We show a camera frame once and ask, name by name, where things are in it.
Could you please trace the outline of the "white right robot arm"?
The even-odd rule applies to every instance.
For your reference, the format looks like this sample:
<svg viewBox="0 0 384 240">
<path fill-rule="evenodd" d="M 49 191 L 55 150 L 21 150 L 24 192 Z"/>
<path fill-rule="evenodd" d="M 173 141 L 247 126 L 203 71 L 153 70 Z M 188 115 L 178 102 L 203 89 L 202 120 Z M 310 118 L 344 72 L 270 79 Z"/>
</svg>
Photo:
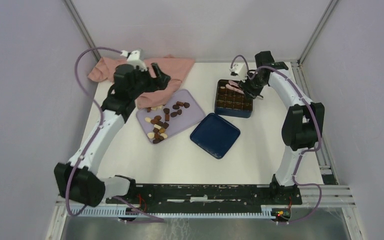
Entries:
<svg viewBox="0 0 384 240">
<path fill-rule="evenodd" d="M 321 146 L 325 107 L 305 95 L 292 81 L 286 64 L 276 62 L 270 51 L 261 51 L 254 58 L 255 69 L 250 69 L 246 60 L 242 64 L 232 60 L 230 73 L 239 77 L 238 85 L 245 97 L 256 99 L 268 86 L 287 110 L 281 129 L 285 149 L 268 191 L 273 203 L 282 204 L 298 193 L 296 175 L 305 154 L 316 152 Z"/>
</svg>

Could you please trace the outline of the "lilac plastic tray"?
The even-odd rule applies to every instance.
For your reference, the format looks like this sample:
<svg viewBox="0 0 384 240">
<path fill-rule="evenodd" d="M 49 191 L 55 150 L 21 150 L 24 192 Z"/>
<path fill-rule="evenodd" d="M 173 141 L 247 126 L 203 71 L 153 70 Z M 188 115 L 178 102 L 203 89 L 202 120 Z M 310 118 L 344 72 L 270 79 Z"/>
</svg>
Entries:
<svg viewBox="0 0 384 240">
<path fill-rule="evenodd" d="M 182 114 L 172 117 L 171 113 L 176 111 L 175 109 L 173 109 L 173 105 L 176 102 L 189 103 L 190 107 L 185 108 L 181 106 L 180 110 L 182 111 Z M 154 131 L 155 127 L 154 127 L 154 124 L 152 124 L 149 121 L 146 121 L 146 118 L 153 119 L 155 116 L 160 116 L 161 117 L 160 121 L 164 123 L 166 119 L 166 114 L 163 112 L 164 108 L 170 109 L 170 113 L 168 114 L 169 121 L 167 122 L 168 126 L 164 132 L 165 134 L 168 135 L 167 139 L 199 123 L 206 116 L 205 112 L 200 107 L 200 105 L 196 102 L 196 100 L 193 98 L 191 93 L 186 89 L 180 89 L 172 95 L 172 97 L 169 99 L 167 104 L 164 105 L 163 107 L 161 108 L 158 107 L 156 110 L 151 110 L 151 111 L 147 111 L 145 108 L 137 111 L 136 118 L 147 138 L 148 138 L 147 136 L 148 133 L 155 132 Z M 148 140 L 153 145 L 156 145 L 159 143 L 154 138 L 153 139 L 148 138 Z"/>
</svg>

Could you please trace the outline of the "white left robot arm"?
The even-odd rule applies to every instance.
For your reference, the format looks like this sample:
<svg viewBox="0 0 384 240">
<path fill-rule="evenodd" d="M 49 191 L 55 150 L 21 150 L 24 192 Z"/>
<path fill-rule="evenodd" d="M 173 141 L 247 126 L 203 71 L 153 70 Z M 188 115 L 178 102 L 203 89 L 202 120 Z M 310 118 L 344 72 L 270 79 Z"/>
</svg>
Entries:
<svg viewBox="0 0 384 240">
<path fill-rule="evenodd" d="M 150 66 L 146 70 L 129 63 L 116 67 L 114 82 L 98 105 L 99 120 L 91 133 L 67 163 L 55 166 L 58 190 L 67 202 L 96 207 L 102 200 L 114 196 L 125 204 L 136 200 L 137 190 L 131 186 L 134 179 L 121 175 L 100 179 L 97 172 L 114 137 L 136 108 L 136 99 L 143 93 L 164 90 L 168 86 L 171 77 L 156 62 Z"/>
</svg>

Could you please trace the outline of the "dark blue chocolate box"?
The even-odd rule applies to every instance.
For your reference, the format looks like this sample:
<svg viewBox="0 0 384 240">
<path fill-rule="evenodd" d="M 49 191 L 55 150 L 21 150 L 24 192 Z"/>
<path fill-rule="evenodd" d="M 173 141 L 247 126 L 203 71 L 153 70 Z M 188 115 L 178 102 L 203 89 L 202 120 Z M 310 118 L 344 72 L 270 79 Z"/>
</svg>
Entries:
<svg viewBox="0 0 384 240">
<path fill-rule="evenodd" d="M 216 85 L 214 102 L 214 113 L 221 116 L 250 118 L 253 112 L 253 100 L 248 99 L 244 94 L 227 89 L 227 79 L 220 79 Z"/>
</svg>

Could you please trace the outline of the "pink handled metal tongs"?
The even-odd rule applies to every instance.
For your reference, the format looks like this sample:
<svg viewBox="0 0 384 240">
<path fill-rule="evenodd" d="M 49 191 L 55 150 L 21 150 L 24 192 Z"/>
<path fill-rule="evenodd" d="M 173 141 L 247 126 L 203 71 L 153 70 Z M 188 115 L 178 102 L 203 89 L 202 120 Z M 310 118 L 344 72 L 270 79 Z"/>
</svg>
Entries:
<svg viewBox="0 0 384 240">
<path fill-rule="evenodd" d="M 239 86 L 236 82 L 234 82 L 234 81 L 232 81 L 232 80 L 229 80 L 229 81 L 227 82 L 227 84 L 225 85 L 225 87 L 226 87 L 227 89 L 229 89 L 229 90 L 231 90 L 231 91 L 234 91 L 234 92 L 237 92 L 237 93 L 239 93 L 239 94 L 242 94 L 242 95 L 245 94 L 244 91 L 240 88 L 240 86 Z"/>
</svg>

